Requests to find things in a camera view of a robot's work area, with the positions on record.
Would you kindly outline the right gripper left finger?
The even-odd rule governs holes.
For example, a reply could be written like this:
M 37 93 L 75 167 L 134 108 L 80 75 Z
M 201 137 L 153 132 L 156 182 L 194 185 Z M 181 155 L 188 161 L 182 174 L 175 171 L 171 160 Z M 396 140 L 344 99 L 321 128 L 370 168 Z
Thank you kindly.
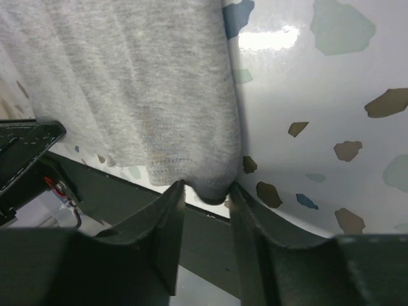
M 1 230 L 2 305 L 168 305 L 185 213 L 175 182 L 94 237 L 68 228 Z

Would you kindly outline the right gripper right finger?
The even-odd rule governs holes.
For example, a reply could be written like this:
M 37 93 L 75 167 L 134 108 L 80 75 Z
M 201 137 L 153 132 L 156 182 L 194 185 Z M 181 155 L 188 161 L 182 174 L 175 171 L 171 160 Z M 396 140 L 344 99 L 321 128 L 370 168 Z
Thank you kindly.
M 407 236 L 337 235 L 313 246 L 279 240 L 298 228 L 230 188 L 242 305 L 406 305 Z

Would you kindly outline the grey garment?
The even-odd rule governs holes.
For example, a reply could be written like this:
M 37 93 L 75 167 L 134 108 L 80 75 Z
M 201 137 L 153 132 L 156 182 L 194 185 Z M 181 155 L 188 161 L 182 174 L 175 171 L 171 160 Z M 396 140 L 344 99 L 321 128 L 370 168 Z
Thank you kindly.
M 68 142 L 224 201 L 241 136 L 220 1 L 2 1 L 1 44 Z

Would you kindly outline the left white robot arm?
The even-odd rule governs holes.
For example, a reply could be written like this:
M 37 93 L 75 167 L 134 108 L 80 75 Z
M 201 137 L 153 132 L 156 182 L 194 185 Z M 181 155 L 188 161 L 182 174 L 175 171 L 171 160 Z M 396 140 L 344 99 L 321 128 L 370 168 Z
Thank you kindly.
M 82 225 L 81 199 L 60 162 L 48 151 L 66 134 L 57 121 L 1 120 L 1 226 L 16 221 L 17 210 L 45 191 L 62 201 L 62 207 Z

